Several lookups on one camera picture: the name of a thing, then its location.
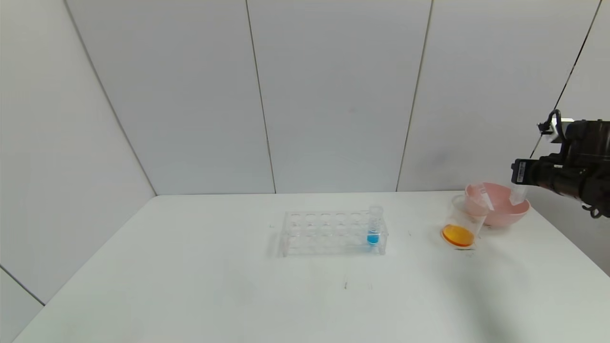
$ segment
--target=tabletop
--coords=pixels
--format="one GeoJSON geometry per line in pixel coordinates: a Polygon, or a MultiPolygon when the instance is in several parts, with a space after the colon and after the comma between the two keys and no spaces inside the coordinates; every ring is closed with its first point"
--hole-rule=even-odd
{"type": "Polygon", "coordinates": [[[534,209],[455,250],[458,193],[153,198],[15,342],[610,341],[606,274],[534,209]],[[279,254],[285,211],[371,204],[386,255],[279,254]]]}

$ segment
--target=plastic bowl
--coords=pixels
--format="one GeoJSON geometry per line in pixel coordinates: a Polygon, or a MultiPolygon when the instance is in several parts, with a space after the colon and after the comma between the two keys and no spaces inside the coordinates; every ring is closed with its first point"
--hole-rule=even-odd
{"type": "MultiPolygon", "coordinates": [[[[484,182],[483,185],[493,205],[493,210],[489,211],[485,219],[485,225],[509,226],[518,222],[529,211],[531,205],[528,200],[517,205],[511,204],[509,200],[511,196],[510,188],[491,182],[484,182]]],[[[484,204],[481,192],[473,184],[469,184],[466,187],[465,193],[467,208],[468,206],[484,204]]]]}

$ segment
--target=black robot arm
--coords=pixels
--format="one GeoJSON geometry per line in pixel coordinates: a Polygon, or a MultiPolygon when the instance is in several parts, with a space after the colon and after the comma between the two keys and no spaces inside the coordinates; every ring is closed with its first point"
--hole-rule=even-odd
{"type": "Polygon", "coordinates": [[[512,183],[539,186],[580,200],[593,218],[610,217],[610,121],[567,123],[554,110],[539,129],[542,135],[556,133],[553,142],[561,143],[561,152],[538,160],[515,160],[512,183]]]}

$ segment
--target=blue liquid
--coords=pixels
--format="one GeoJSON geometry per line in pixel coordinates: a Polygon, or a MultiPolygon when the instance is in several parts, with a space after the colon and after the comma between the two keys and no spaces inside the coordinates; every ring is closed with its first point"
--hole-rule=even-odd
{"type": "Polygon", "coordinates": [[[367,242],[370,245],[377,245],[377,243],[379,243],[379,233],[377,231],[368,230],[367,242]]]}

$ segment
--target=clear plastic cup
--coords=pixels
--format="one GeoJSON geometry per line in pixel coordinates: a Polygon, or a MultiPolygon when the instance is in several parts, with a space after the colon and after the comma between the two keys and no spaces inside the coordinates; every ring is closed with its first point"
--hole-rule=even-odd
{"type": "Polygon", "coordinates": [[[456,195],[451,199],[449,216],[440,234],[456,247],[469,247],[475,243],[488,213],[488,208],[472,202],[466,206],[466,196],[456,195]]]}

